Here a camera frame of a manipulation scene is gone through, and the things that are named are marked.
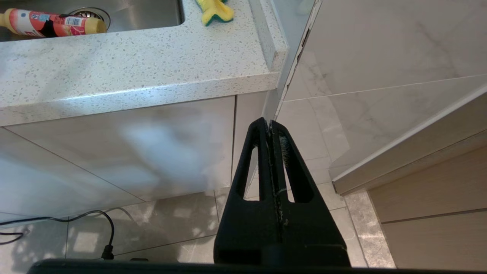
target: black cable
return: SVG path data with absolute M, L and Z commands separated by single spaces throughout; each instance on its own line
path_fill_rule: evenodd
M 14 220 L 14 221 L 8 221 L 8 222 L 3 222 L 3 223 L 0 223 L 0 226 L 2 225 L 9 225 L 9 224 L 15 224 L 15 223 L 23 223 L 23 222 L 31 222 L 31 221 L 39 221 L 39 220 L 52 220 L 52 221 L 57 221 L 57 222 L 62 222 L 62 223 L 68 223 L 68 222 L 72 222 L 72 221 L 76 221 L 88 214 L 92 214 L 92 213 L 100 213 L 102 214 L 103 216 L 105 216 L 108 220 L 108 222 L 110 222 L 110 227 L 112 228 L 112 233 L 110 234 L 110 241 L 108 242 L 108 245 L 105 246 L 105 250 L 103 251 L 103 254 L 102 254 L 102 258 L 103 259 L 113 259 L 113 254 L 112 254 L 112 249 L 113 249 L 113 246 L 112 246 L 112 242 L 113 242 L 113 235 L 115 234 L 115 227 L 113 225 L 113 221 L 112 219 L 110 218 L 110 216 L 108 216 L 108 214 L 106 214 L 105 212 L 101 211 L 101 210 L 92 210 L 92 211 L 88 211 L 86 213 L 83 213 L 79 216 L 76 216 L 72 219 L 69 219 L 69 220 L 63 220 L 63 219 L 58 219 L 58 218 L 53 218 L 53 217 L 36 217 L 36 218 L 29 218 L 29 219 L 22 219 L 22 220 Z M 7 242 L 0 242 L 0 245 L 6 245 L 6 244 L 10 244 L 10 243 L 13 243 L 15 241 L 18 241 L 20 240 L 22 237 L 24 237 L 24 233 L 23 232 L 13 232 L 13 233 L 4 233 L 4 232 L 0 232 L 0 235 L 19 235 L 17 238 L 13 239 L 13 240 L 10 240 L 10 241 L 7 241 Z

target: cabinet door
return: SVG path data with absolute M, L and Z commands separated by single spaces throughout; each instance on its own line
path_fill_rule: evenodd
M 0 212 L 69 216 L 138 202 L 133 195 L 0 128 Z
M 230 185 L 234 97 L 9 130 L 145 200 Z

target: countertop edge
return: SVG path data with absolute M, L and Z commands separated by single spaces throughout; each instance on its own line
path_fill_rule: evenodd
M 276 88 L 279 72 L 145 87 L 100 95 L 0 108 L 0 126 L 101 114 L 195 100 L 234 96 Z
M 252 16 L 269 71 L 281 71 L 288 45 L 269 0 L 249 0 Z

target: dish soap bottle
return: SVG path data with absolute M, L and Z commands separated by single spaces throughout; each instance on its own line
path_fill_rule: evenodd
M 0 26 L 11 32 L 36 37 L 61 37 L 107 32 L 98 18 L 57 15 L 22 9 L 8 9 L 0 14 Z

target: sponge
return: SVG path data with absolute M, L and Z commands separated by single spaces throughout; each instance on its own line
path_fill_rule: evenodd
M 222 0 L 196 0 L 203 16 L 201 21 L 205 26 L 208 26 L 214 19 L 221 22 L 230 22 L 233 20 L 233 10 L 227 5 L 223 4 Z

